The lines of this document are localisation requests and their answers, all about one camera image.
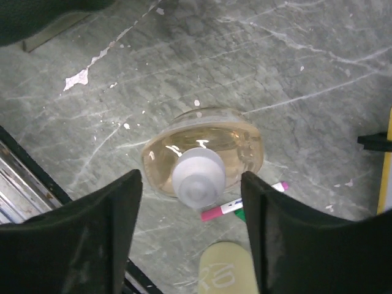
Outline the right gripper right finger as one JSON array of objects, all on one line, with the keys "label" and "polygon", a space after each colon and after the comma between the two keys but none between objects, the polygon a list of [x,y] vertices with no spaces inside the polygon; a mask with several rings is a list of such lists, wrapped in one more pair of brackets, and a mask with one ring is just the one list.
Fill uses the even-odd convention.
[{"label": "right gripper right finger", "polygon": [[391,292],[391,211],[342,219],[249,171],[241,197],[260,293]]}]

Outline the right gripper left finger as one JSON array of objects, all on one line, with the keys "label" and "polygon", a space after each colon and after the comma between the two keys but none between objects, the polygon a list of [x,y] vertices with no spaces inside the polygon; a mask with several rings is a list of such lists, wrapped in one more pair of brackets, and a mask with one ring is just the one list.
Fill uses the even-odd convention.
[{"label": "right gripper left finger", "polygon": [[1,226],[2,293],[121,293],[143,185],[132,170],[20,224]]}]

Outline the yellow pump bottle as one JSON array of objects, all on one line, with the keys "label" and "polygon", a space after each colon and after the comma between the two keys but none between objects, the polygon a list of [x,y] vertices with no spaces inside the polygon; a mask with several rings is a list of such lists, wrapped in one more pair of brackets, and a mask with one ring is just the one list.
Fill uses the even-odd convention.
[{"label": "yellow pump bottle", "polygon": [[250,253],[233,242],[210,245],[200,257],[198,293],[257,294]]}]

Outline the amber bottle white cap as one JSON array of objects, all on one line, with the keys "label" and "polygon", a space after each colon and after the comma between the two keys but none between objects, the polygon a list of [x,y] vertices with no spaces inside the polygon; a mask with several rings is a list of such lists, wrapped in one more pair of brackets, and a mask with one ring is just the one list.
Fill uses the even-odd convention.
[{"label": "amber bottle white cap", "polygon": [[263,165],[261,133],[231,108],[185,112],[141,152],[151,187],[192,209],[214,204],[241,175]]}]

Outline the olive canvas bag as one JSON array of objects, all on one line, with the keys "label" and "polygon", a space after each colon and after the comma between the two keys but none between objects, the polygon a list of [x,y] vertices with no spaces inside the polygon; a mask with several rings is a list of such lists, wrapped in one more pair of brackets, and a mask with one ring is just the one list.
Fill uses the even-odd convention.
[{"label": "olive canvas bag", "polygon": [[112,0],[1,0],[1,46],[22,42],[30,52]]}]

